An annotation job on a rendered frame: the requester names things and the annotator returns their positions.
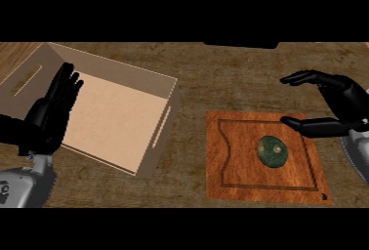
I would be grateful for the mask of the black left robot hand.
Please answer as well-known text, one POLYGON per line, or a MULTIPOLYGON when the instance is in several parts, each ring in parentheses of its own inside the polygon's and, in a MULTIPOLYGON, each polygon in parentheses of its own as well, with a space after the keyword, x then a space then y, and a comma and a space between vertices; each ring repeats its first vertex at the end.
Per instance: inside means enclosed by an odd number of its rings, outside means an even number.
POLYGON ((20 147, 20 156, 52 155, 63 145, 70 112, 85 81, 75 65, 66 62, 55 74, 44 98, 24 120, 0 114, 0 143, 20 147))

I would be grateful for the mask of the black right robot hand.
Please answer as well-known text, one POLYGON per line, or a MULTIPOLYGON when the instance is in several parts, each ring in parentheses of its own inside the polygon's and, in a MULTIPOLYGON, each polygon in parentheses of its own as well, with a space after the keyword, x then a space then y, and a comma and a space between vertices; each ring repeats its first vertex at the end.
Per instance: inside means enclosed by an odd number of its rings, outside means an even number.
POLYGON ((280 121, 308 138, 346 137, 349 131, 369 131, 369 93, 345 75, 318 70, 302 70, 280 82, 290 86, 311 83, 318 86, 336 118, 297 119, 284 116, 280 121))

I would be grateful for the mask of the open beige cardboard box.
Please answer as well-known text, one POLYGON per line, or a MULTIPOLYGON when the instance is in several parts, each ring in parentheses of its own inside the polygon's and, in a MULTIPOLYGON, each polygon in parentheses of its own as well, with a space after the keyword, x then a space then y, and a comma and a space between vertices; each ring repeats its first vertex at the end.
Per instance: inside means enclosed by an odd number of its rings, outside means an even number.
POLYGON ((63 147, 134 176, 151 178, 181 107, 178 79, 45 43, 0 82, 0 113, 27 116, 64 63, 76 66, 85 86, 63 147))

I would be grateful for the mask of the black pot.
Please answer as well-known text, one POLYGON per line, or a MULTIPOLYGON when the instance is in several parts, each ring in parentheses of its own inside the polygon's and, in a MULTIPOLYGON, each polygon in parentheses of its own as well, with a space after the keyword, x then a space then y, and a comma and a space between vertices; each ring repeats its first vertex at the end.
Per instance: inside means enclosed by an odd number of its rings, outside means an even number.
POLYGON ((231 43, 231 42, 204 42, 207 45, 213 46, 227 46, 227 47, 238 47, 238 48, 258 48, 258 49, 275 49, 278 47, 280 42, 246 42, 246 43, 231 43))

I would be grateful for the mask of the dark green squash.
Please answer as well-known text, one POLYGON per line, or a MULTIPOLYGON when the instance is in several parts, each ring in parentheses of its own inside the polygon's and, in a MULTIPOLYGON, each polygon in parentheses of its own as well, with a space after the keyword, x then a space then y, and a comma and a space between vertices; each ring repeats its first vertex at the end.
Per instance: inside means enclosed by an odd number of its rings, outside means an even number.
POLYGON ((259 140, 258 156, 268 167, 280 168, 284 166, 289 159, 289 148, 278 137, 265 136, 259 140))

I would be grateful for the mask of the brown wooden cutting board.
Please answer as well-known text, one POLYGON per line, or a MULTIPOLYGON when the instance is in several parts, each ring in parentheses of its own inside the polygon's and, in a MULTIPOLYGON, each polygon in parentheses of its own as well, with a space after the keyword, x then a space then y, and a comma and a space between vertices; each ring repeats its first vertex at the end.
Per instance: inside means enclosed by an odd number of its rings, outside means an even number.
POLYGON ((210 199, 330 205, 315 142, 275 112, 207 113, 210 199))

